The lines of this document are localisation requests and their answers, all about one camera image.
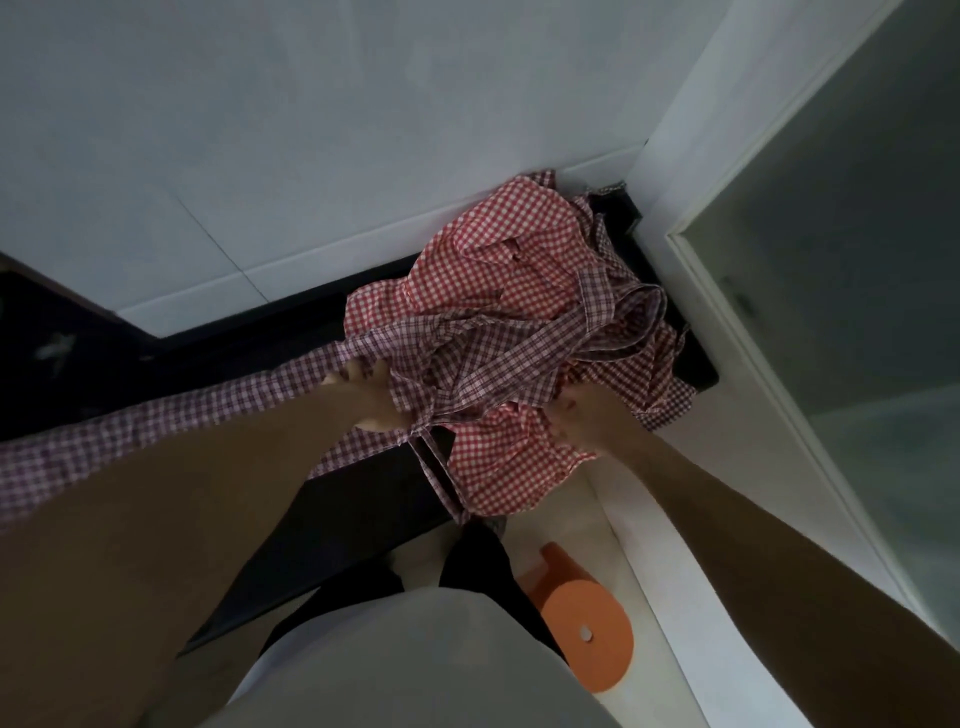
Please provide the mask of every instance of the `black pants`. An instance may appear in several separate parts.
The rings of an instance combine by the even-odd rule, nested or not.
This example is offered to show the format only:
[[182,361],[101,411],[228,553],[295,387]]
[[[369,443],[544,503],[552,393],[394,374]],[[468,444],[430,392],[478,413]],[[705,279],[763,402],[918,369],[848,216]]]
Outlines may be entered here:
[[[483,523],[471,522],[464,527],[460,541],[446,557],[440,586],[487,595],[535,640],[564,656],[537,607],[516,583],[510,571],[510,557],[500,540]],[[403,582],[383,562],[358,564],[325,581],[296,612],[274,627],[260,654],[308,619],[401,592]]]

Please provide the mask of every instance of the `pile of clothes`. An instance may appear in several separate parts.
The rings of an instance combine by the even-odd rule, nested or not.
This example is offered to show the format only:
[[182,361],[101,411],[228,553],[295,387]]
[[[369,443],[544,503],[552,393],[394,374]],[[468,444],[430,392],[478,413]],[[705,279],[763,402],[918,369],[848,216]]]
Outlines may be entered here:
[[[355,291],[344,341],[0,445],[0,529],[129,452],[303,395],[352,358],[390,361],[394,400],[414,424],[352,430],[311,476],[419,438],[452,484],[423,463],[458,521],[526,510],[593,456],[549,434],[541,409],[565,383],[610,386],[648,429],[689,409],[695,390],[672,371],[683,336],[665,309],[662,289],[617,257],[586,197],[565,199],[552,172],[515,177],[438,232],[406,278]],[[435,425],[456,433],[448,459]]]

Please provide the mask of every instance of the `orange plastic object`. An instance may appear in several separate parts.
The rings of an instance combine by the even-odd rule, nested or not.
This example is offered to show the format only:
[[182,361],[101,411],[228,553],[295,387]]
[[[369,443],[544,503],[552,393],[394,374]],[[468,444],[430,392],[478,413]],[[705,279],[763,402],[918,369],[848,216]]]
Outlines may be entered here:
[[581,685],[590,692],[609,690],[627,673],[634,656],[630,618],[557,544],[547,544],[540,553],[547,572],[528,595]]

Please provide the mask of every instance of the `checkered cloth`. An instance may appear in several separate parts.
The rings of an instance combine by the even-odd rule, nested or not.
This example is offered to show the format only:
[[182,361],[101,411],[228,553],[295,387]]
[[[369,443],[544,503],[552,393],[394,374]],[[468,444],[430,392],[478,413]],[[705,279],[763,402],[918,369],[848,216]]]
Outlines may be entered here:
[[457,432],[446,464],[458,520],[535,505],[589,453],[553,443],[540,408],[565,381],[609,384],[650,428],[690,406],[671,374],[683,338],[662,321],[665,297],[612,252],[586,200],[566,201],[552,174],[516,178],[440,231],[406,279],[348,302],[348,337],[270,371],[129,407],[0,444],[0,529],[112,462],[164,437],[268,409],[309,392],[352,358],[392,365],[409,432],[348,433],[320,475],[421,437]]
[[[407,316],[443,313],[468,306],[486,314],[549,321],[577,302],[611,305],[644,290],[636,308],[622,305],[604,331],[618,339],[604,349],[577,352],[548,373],[551,396],[526,401],[507,398],[478,418],[443,422],[457,433],[447,474],[468,513],[493,516],[533,508],[576,466],[594,455],[556,443],[541,410],[565,382],[590,379],[610,386],[648,429],[685,413],[695,390],[673,377],[683,337],[662,320],[666,298],[642,286],[613,251],[602,219],[594,219],[586,197],[564,199],[552,171],[516,177],[487,200],[449,223],[427,244],[405,279],[382,280],[348,300],[348,335]],[[578,274],[600,271],[610,292],[588,301],[578,295]],[[505,359],[516,367],[517,358]],[[485,387],[493,385],[484,375]],[[435,444],[424,440],[443,463]],[[455,515],[435,476],[434,489]]]

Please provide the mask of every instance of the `forearm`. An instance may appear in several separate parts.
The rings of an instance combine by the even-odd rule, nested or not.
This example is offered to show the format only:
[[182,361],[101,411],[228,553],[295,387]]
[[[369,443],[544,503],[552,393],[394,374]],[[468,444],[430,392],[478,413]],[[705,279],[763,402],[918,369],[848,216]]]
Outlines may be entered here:
[[341,386],[167,438],[4,537],[0,694],[12,724],[121,725],[310,471],[361,417]]
[[611,451],[814,725],[940,725],[960,715],[960,658],[913,614],[660,438],[638,427]]

